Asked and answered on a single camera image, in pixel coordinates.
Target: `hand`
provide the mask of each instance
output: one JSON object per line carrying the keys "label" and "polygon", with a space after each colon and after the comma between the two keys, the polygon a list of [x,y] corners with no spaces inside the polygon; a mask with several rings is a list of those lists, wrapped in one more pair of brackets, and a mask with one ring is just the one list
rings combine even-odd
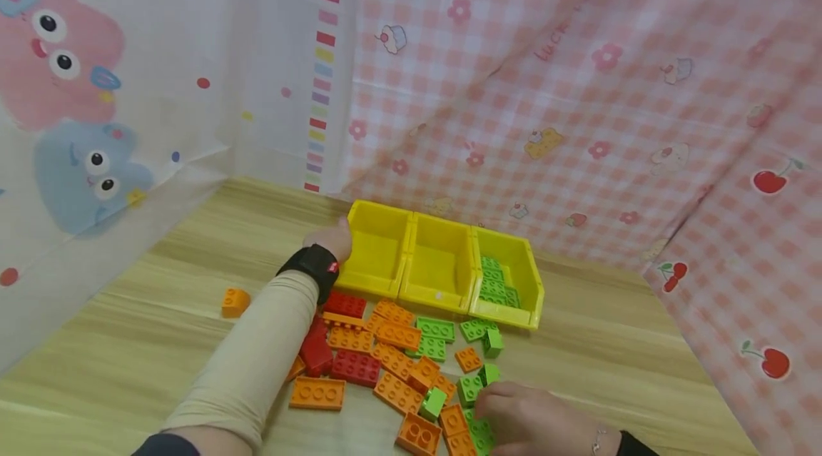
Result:
{"label": "hand", "polygon": [[314,244],[325,247],[342,265],[351,256],[351,228],[348,228],[348,219],[340,217],[334,228],[324,228],[307,234],[303,239],[303,247]]}
{"label": "hand", "polygon": [[492,456],[616,456],[622,434],[598,423],[545,390],[515,382],[493,382],[479,393],[477,418],[485,418],[496,438]]}

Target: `blue cartoon bunny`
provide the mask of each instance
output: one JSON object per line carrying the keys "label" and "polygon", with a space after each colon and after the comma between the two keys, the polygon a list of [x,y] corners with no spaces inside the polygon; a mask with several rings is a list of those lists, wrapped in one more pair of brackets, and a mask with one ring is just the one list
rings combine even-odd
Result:
{"label": "blue cartoon bunny", "polygon": [[62,121],[34,146],[40,198],[65,233],[105,233],[153,185],[151,171],[132,163],[135,133],[127,126]]}

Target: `beige sleeve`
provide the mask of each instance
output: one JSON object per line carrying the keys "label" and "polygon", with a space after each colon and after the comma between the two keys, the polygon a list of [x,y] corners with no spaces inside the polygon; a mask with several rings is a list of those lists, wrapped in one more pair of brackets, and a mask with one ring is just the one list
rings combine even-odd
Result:
{"label": "beige sleeve", "polygon": [[272,279],[217,347],[163,430],[210,425],[258,451],[265,419],[308,332],[318,295],[317,283],[304,273],[292,270]]}

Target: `cartoon eyes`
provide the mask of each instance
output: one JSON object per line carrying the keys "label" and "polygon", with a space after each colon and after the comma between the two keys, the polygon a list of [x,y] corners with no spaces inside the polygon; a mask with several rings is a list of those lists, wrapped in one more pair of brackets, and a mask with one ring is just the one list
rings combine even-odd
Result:
{"label": "cartoon eyes", "polygon": [[52,9],[39,9],[31,17],[34,33],[47,43],[56,44],[66,38],[66,22]]}
{"label": "cartoon eyes", "polygon": [[86,172],[92,176],[108,173],[108,155],[103,151],[92,151],[86,157]]}
{"label": "cartoon eyes", "polygon": [[58,49],[49,55],[49,67],[60,79],[75,79],[80,76],[80,61],[65,49]]}
{"label": "cartoon eyes", "polygon": [[108,201],[110,198],[117,196],[120,191],[120,182],[113,177],[107,177],[104,180],[97,181],[94,186],[94,195],[100,201]]}

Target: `colorful striped border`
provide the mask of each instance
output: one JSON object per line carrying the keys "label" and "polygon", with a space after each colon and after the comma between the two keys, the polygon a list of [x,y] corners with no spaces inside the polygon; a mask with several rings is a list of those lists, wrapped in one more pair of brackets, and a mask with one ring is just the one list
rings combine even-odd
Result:
{"label": "colorful striped border", "polygon": [[308,112],[308,152],[306,153],[306,175],[303,188],[320,192],[323,185],[323,163],[325,160],[325,130],[328,126],[328,109],[334,96],[334,61],[337,47],[337,24],[340,0],[320,0],[318,28],[314,45],[314,78],[310,92]]}

